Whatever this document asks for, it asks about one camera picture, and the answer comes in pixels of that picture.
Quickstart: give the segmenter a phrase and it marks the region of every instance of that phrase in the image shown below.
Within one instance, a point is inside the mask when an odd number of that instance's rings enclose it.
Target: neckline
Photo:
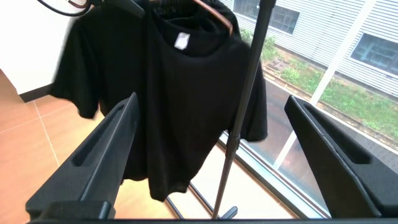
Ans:
[[[162,37],[162,33],[159,31],[155,21],[154,21],[154,17],[157,17],[156,19],[158,19],[163,26],[169,26],[172,27],[173,29],[177,29],[180,30],[181,32],[185,32],[187,34],[191,34],[191,35],[197,35],[197,36],[206,36],[206,37],[220,37],[222,35],[225,35],[224,32],[206,32],[206,31],[199,31],[199,30],[192,30],[192,29],[187,29],[185,27],[181,27],[178,26],[176,24],[173,24],[171,22],[166,21],[165,19],[161,18],[160,16],[158,16],[154,10],[149,9],[149,12],[147,13],[148,15],[148,22],[149,22],[149,30],[152,31],[151,34],[149,35],[153,35],[153,38],[155,38],[159,43],[160,43],[160,47],[165,49],[167,52],[170,52],[170,54],[181,58],[181,59],[185,59],[188,61],[207,61],[207,60],[213,60],[214,58],[218,58],[218,57],[222,57],[221,54],[223,54],[225,52],[226,49],[228,49],[228,46],[231,45],[231,41],[234,39],[234,34],[232,34],[231,36],[228,35],[227,39],[219,46],[216,48],[216,50],[214,50],[211,54],[207,55],[207,56],[189,56],[189,55],[185,55],[182,52],[179,52],[177,49],[175,49],[174,47],[172,47],[171,45],[169,45],[165,39]]]

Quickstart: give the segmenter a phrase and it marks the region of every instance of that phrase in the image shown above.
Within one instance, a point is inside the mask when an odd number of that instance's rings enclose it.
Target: tiled floor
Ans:
[[[29,220],[25,202],[102,119],[100,114],[82,119],[71,103],[51,96],[24,103],[0,70],[0,223]],[[194,179],[212,204],[223,160],[223,151],[215,147]],[[210,217],[189,191],[171,198],[187,218]],[[236,218],[295,217],[239,164],[231,170],[221,212],[233,205],[239,208]],[[126,181],[115,208],[116,218],[175,218],[166,203],[150,198],[146,180]]]

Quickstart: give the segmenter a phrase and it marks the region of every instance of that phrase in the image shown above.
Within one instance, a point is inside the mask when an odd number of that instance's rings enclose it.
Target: black t-shirt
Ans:
[[[50,91],[72,101],[84,118],[92,118],[98,104],[107,115],[137,93],[141,123],[124,178],[148,177],[156,200],[185,192],[222,131],[233,127],[249,47],[234,14],[219,1],[213,7],[233,23],[234,35],[182,29],[148,10],[143,20],[108,5],[94,8],[72,26]],[[181,31],[190,34],[185,50],[173,43]],[[241,137],[266,135],[259,67]]]

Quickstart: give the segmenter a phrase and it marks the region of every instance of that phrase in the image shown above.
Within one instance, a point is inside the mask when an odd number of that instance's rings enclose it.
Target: building window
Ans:
[[[235,0],[234,12],[257,19],[257,15],[259,14],[259,3],[260,0]],[[299,15],[299,12],[275,6],[272,10],[269,25],[276,29],[293,34]]]
[[[398,43],[363,34],[351,57],[398,75]]]

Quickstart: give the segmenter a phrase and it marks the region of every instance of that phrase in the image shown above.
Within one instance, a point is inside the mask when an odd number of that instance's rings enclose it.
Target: copper hanger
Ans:
[[[68,2],[69,4],[71,4],[72,6],[75,6],[75,7],[78,8],[78,9],[85,9],[85,8],[87,8],[87,6],[88,6],[89,3],[90,3],[89,0],[86,0],[86,3],[84,3],[84,4],[82,4],[82,5],[79,5],[79,4],[75,3],[75,2],[73,2],[72,0],[67,0],[67,2]]]
[[[227,20],[227,18],[225,18],[223,15],[221,15],[219,12],[217,12],[217,10],[213,9],[212,7],[210,7],[209,5],[204,3],[203,1],[201,1],[201,0],[193,0],[193,1],[198,3],[201,7],[206,9],[213,16],[215,16],[218,20],[220,20],[228,28],[229,35],[232,35],[233,26],[232,26],[231,22],[229,20]]]

